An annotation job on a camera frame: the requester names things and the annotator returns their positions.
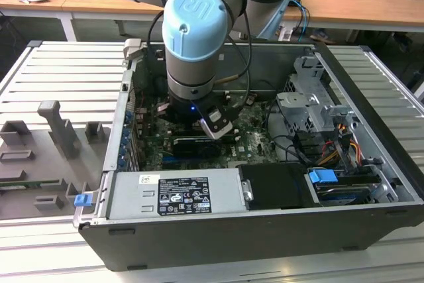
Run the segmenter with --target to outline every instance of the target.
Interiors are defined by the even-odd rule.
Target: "red wire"
[[[329,142],[326,142],[325,143],[325,145],[323,146],[323,155],[322,155],[322,157],[324,157],[326,147],[329,146],[330,144],[333,144],[333,143],[334,142],[332,142],[332,141],[329,141]]]

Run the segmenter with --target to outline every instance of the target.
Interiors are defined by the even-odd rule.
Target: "power supply label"
[[[160,215],[212,212],[207,177],[160,179],[158,187]]]

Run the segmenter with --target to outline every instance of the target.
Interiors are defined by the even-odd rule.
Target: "white table leg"
[[[125,32],[124,21],[122,21],[122,20],[115,20],[115,23],[118,25],[119,35],[120,36],[126,36],[127,33]]]
[[[74,21],[71,13],[58,13],[57,18],[60,19],[64,29],[67,41],[78,41],[75,33]]]

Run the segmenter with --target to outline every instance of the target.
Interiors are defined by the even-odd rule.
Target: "robotic arm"
[[[162,36],[170,102],[159,112],[170,121],[192,123],[200,118],[209,137],[221,138],[232,129],[238,110],[225,110],[212,93],[219,50],[231,30],[271,38],[289,0],[134,1],[164,7]],[[252,21],[250,26],[243,15]]]

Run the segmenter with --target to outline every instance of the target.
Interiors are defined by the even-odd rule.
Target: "wooden desk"
[[[334,28],[346,24],[354,29],[424,29],[424,0],[302,0],[302,3],[311,12],[311,27]],[[289,8],[284,17],[292,19],[295,10]]]
[[[424,32],[424,0],[302,0],[311,12],[310,27],[356,30]],[[49,0],[25,5],[0,0],[0,10],[9,16],[57,18],[66,38],[77,40],[73,19],[151,21],[159,7],[130,0]],[[284,20],[300,19],[299,10],[287,9]]]

